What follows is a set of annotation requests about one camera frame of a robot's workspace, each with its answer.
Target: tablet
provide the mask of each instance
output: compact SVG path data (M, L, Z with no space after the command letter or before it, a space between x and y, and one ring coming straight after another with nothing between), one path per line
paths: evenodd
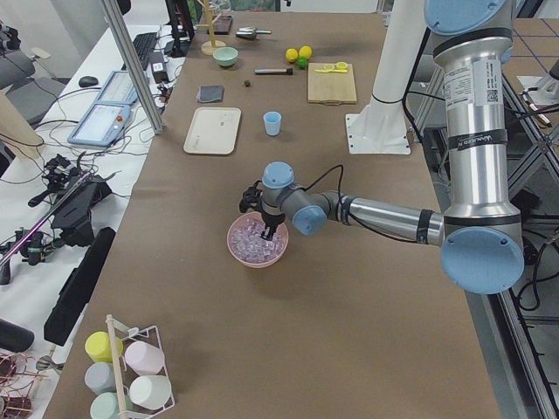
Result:
M108 147L115 142L130 118L130 106L125 104L93 103L68 142L94 147Z

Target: small bowl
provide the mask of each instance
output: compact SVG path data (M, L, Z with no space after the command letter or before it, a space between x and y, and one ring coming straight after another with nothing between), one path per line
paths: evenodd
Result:
M238 51L230 46L217 48L213 52L213 59L222 67L231 67L237 62Z
M227 231L227 247L244 266L266 268L280 260L286 251L289 242L286 225L278 226L271 242L260 238L264 227L259 212L248 212L237 218Z

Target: white table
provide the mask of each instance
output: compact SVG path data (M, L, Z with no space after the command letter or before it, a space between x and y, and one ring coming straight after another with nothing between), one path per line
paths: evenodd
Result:
M166 36L170 33L169 27L160 26L129 26L128 31L131 38L138 33L160 32L158 48L163 48L167 42L172 40ZM169 85L180 72L184 58L170 58L167 64L169 74ZM113 70L120 70L122 58L118 52L116 44L110 30L107 30L101 37L97 45L88 55L82 66L76 71L71 81L62 94L79 89L78 80L85 75L95 76L99 81L99 86L107 80ZM152 93L158 93L155 82L149 73L150 87ZM44 121L48 120L79 120L84 112L93 102L97 90L85 90L81 93L68 95L55 103ZM71 161L76 161L76 155L84 148L75 147L73 149L61 147L59 144L69 146L67 138L72 132L75 124L64 123L59 128L51 131L58 123L43 125L37 129L47 146L42 152L43 159L49 161L56 154L61 154ZM145 160L145 154L149 151L153 130L146 119L145 113L139 104L132 110L132 116L127 130L126 139L129 143L126 146L127 153L117 155L103 155L95 159L98 166L98 175L108 177L116 172L116 175L107 183L115 194L129 196L132 188L140 174L141 167ZM123 143L117 143L112 149L123 148ZM36 161L16 159L3 175L3 180L9 182L21 182L39 174L39 167L43 167L41 159ZM49 205L41 203L35 208L30 208L27 202L33 196L45 190L40 177L24 184L12 185L0 182L0 242L12 236L14 231L24 226L30 228L37 220L47 212ZM98 203L92 211L92 226L96 234L104 227L111 227L117 230L121 219L128 206L128 199L117 195L110 195ZM52 233L48 222L41 228L43 232ZM40 357L51 354L55 362L64 362L73 342L73 335L77 331L77 326L72 331L66 345L57 347L43 338L43 324L52 311L59 297L59 291L66 282L72 269L79 265L87 248L68 247L56 250L47 257L46 263L36 266L29 266L21 261L21 256L14 256L11 263L11 284L0 287L0 318L32 330L35 333L35 341L28 355ZM35 370L35 362L31 361L28 367ZM36 382L31 392L33 402L33 413L30 417L42 417L46 405L52 397L52 393L58 382L58 376L52 370L46 371L47 378Z

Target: black marker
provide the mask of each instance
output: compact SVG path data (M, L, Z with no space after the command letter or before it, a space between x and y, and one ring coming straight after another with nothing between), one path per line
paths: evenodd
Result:
M258 68L254 70L254 74L284 74L291 76L293 75L293 68Z

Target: computer mouse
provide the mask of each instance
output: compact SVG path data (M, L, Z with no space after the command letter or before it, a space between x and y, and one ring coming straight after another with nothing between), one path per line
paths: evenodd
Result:
M89 87L89 86L95 86L95 85L98 85L98 84L99 84L99 81L94 76L84 76L81 79L79 79L79 82L78 82L79 87Z

